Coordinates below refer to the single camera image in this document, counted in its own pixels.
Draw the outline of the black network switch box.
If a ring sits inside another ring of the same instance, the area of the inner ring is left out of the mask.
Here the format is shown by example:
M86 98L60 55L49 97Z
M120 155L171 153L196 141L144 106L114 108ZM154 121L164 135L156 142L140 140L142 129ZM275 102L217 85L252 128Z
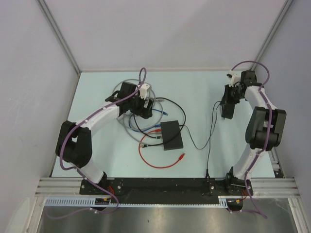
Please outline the black network switch box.
M160 127L165 151L184 147L178 120L161 122Z

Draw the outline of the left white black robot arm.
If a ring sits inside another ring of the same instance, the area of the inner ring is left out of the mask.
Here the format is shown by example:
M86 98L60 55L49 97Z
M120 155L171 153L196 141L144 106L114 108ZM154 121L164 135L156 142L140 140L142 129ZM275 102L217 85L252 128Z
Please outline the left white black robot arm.
M76 169L90 182L90 188L97 194L107 190L105 172L92 160L92 137L110 121L128 111L144 119L152 116L153 100L148 98L151 86L123 82L120 90L105 99L103 107L77 122L65 121L61 125L55 153L64 170Z

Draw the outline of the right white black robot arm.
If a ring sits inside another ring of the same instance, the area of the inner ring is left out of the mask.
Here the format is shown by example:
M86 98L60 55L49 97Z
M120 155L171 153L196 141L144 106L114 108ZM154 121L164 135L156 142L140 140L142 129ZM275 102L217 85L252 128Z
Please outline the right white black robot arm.
M252 170L262 153L280 144L287 113L275 107L268 99L254 71L246 70L238 75L231 70L227 76L230 83L225 86L220 103L222 118L232 119L235 106L241 100L248 101L253 110L245 131L245 150L224 179L225 191L235 195L251 189L249 180Z

